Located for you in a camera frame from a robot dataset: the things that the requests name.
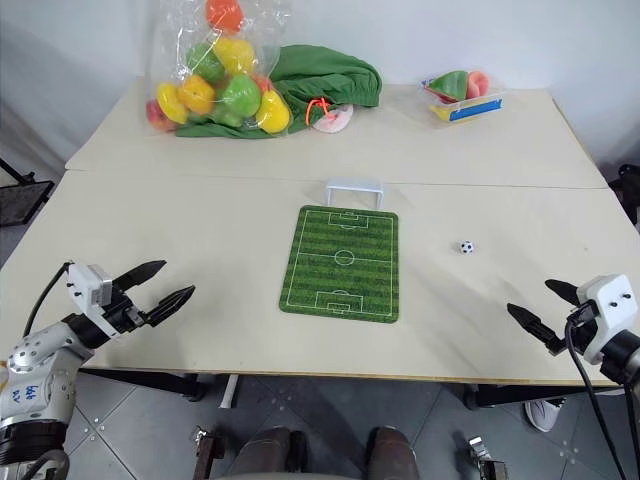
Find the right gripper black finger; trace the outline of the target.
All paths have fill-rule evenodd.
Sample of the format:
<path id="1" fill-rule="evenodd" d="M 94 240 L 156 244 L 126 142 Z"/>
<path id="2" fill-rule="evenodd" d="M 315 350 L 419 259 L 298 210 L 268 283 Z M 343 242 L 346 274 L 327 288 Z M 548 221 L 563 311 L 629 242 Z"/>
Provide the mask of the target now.
<path id="1" fill-rule="evenodd" d="M 545 285 L 569 304 L 574 306 L 580 305 L 580 300 L 577 294 L 578 288 L 575 285 L 556 279 L 547 279 L 545 281 Z"/>
<path id="2" fill-rule="evenodd" d="M 551 355 L 558 355 L 563 351 L 563 340 L 555 331 L 545 325 L 535 314 L 524 307 L 508 303 L 508 313 L 530 335 L 542 342 Z"/>

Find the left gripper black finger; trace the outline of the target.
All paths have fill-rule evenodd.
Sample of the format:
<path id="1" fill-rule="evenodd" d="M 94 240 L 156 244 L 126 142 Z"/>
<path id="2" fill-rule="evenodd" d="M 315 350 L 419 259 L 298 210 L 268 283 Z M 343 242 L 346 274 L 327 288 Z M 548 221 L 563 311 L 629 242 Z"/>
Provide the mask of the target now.
<path id="1" fill-rule="evenodd" d="M 194 291 L 195 286 L 191 285 L 169 294 L 154 309 L 145 314 L 145 323 L 151 327 L 158 326 L 178 312 L 188 302 Z"/>
<path id="2" fill-rule="evenodd" d="M 126 292 L 139 286 L 155 276 L 164 266 L 165 260 L 148 261 L 132 268 L 113 281 L 113 286 L 119 291 Z"/>

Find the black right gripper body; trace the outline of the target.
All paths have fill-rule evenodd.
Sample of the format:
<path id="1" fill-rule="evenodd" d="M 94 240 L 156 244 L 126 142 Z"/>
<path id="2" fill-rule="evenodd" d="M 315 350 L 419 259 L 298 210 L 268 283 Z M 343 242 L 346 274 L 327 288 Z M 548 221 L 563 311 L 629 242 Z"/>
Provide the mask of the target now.
<path id="1" fill-rule="evenodd" d="M 574 350 L 583 354 L 597 332 L 595 317 L 599 310 L 594 300 L 571 299 L 569 303 L 573 309 L 566 318 L 565 326 L 570 328 L 570 332 L 561 339 L 559 353 L 568 348 L 568 339 L 571 339 Z"/>

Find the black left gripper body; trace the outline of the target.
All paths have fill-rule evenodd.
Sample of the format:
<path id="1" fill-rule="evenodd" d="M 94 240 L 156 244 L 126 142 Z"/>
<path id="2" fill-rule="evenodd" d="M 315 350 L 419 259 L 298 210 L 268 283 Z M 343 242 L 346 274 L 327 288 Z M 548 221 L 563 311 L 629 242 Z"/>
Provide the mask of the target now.
<path id="1" fill-rule="evenodd" d="M 118 337 L 142 327 L 148 320 L 146 312 L 140 310 L 122 290 L 113 288 L 111 298 L 101 306 L 100 330 L 107 337 Z"/>

